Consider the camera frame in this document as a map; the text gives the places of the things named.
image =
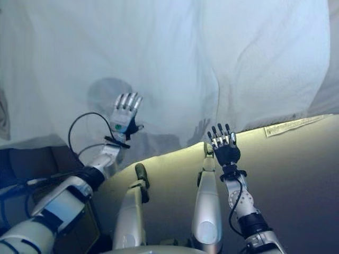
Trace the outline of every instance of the black wire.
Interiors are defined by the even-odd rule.
[[[98,147],[98,146],[104,146],[105,145],[105,143],[100,143],[100,144],[92,144],[92,145],[90,145],[90,146],[88,146],[88,147],[85,147],[83,150],[81,150],[79,153],[78,153],[78,157],[80,157],[80,155],[84,152],[84,151],[86,151],[87,149],[89,149],[89,148],[92,148],[92,147]]]
[[[229,224],[229,226],[231,227],[231,229],[232,229],[235,233],[237,233],[239,236],[243,237],[243,234],[241,234],[238,230],[236,230],[236,229],[233,227],[233,225],[232,225],[232,216],[233,216],[233,213],[234,213],[235,208],[237,207],[237,205],[238,205],[238,203],[239,203],[239,200],[240,200],[240,198],[241,198],[241,196],[242,196],[242,192],[243,192],[243,184],[242,184],[242,182],[240,182],[239,179],[236,178],[236,177],[235,177],[234,179],[240,184],[240,192],[239,192],[237,201],[235,202],[234,206],[233,206],[232,209],[231,209],[231,212],[229,213],[228,224]]]
[[[78,155],[74,152],[74,150],[73,150],[73,147],[72,147],[72,144],[71,144],[71,141],[70,141],[70,134],[71,134],[71,132],[72,132],[72,129],[73,129],[73,127],[74,127],[74,124],[75,124],[80,118],[83,118],[84,116],[87,116],[87,115],[97,115],[97,116],[101,117],[101,118],[105,121],[105,123],[106,123],[108,129],[110,130],[110,134],[111,134],[112,138],[115,139],[114,136],[113,136],[113,132],[112,132],[112,129],[111,129],[111,127],[110,127],[110,124],[108,123],[108,121],[106,120],[106,118],[104,118],[101,114],[99,114],[99,113],[97,113],[97,112],[88,112],[88,113],[85,113],[85,114],[82,114],[82,115],[78,116],[78,117],[73,121],[73,123],[70,125],[70,127],[69,127],[69,130],[68,130],[68,146],[69,146],[69,149],[70,149],[70,151],[71,151],[71,153],[72,153],[72,156],[75,158],[76,161],[79,161],[82,165],[83,165],[83,163],[79,160],[79,156],[78,156]]]

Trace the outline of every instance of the robot finger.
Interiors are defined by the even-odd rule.
[[[218,135],[217,130],[214,126],[212,126],[212,131],[213,131],[213,137],[214,137],[213,140],[216,141],[218,147],[221,147],[219,135]]]
[[[225,136],[224,130],[222,129],[222,126],[221,126],[220,123],[218,123],[218,128],[219,128],[219,131],[220,131],[220,133],[221,133],[222,143],[223,143],[223,144],[227,144],[226,136]]]
[[[237,147],[237,136],[235,132],[231,132],[230,138],[229,138],[229,146],[232,148]]]
[[[127,101],[128,97],[130,97],[130,96],[131,96],[131,94],[124,94],[121,98],[119,107],[122,107],[123,109],[125,109],[126,108],[126,101]]]
[[[141,101],[142,101],[142,97],[141,96],[139,96],[138,98],[137,98],[137,100],[136,100],[136,103],[134,104],[134,107],[133,107],[133,109],[132,110],[138,110],[138,108],[139,108],[139,106],[140,106],[140,103],[141,103]]]
[[[211,132],[210,132],[210,131],[208,131],[208,132],[207,132],[207,136],[208,136],[208,137],[209,137],[209,139],[211,140],[212,147],[213,147],[214,149],[216,149],[216,148],[217,148],[217,144],[216,144],[216,141],[215,141],[215,139],[213,139],[213,138],[212,138],[212,134],[211,134]]]
[[[225,128],[226,128],[226,131],[227,131],[227,135],[230,135],[229,125],[227,123],[225,124]]]
[[[128,103],[127,103],[127,109],[131,109],[132,103],[134,102],[134,99],[136,98],[137,95],[138,93],[131,94],[131,96],[129,97]]]
[[[123,96],[123,94],[120,94],[118,96],[118,98],[115,100],[115,104],[114,104],[114,109],[118,109],[119,108],[119,105],[120,105],[120,101],[121,101],[121,97]]]

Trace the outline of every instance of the robotic hand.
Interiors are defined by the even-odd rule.
[[[222,129],[221,124],[218,123],[219,133],[214,126],[212,126],[213,135],[211,132],[207,132],[217,160],[224,171],[221,180],[223,180],[223,178],[239,177],[239,174],[246,176],[246,172],[237,170],[236,166],[236,163],[240,159],[240,150],[237,146],[236,134],[235,132],[230,132],[228,124],[225,125],[225,128],[226,132]]]
[[[143,125],[136,125],[135,116],[142,101],[138,93],[121,94],[115,101],[114,111],[111,115],[111,128],[114,132],[124,134],[126,140],[141,130]]]

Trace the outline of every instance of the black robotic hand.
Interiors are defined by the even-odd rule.
[[[219,132],[217,132],[214,126],[212,126],[213,135],[211,132],[207,132],[214,153],[222,167],[236,164],[240,159],[240,150],[237,147],[235,132],[230,132],[228,124],[226,124],[225,127],[226,131],[224,131],[221,124],[218,123]]]

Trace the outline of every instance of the white sheet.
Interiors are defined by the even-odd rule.
[[[308,115],[339,114],[339,1],[328,0],[331,51],[329,68]]]
[[[11,125],[2,147],[65,141],[76,116],[107,116],[120,92],[134,90],[145,98],[146,128],[130,151],[139,160],[200,141],[216,121],[240,131],[301,117],[328,68],[325,0],[5,1],[1,9]],[[75,150],[105,133],[99,119],[79,122]]]

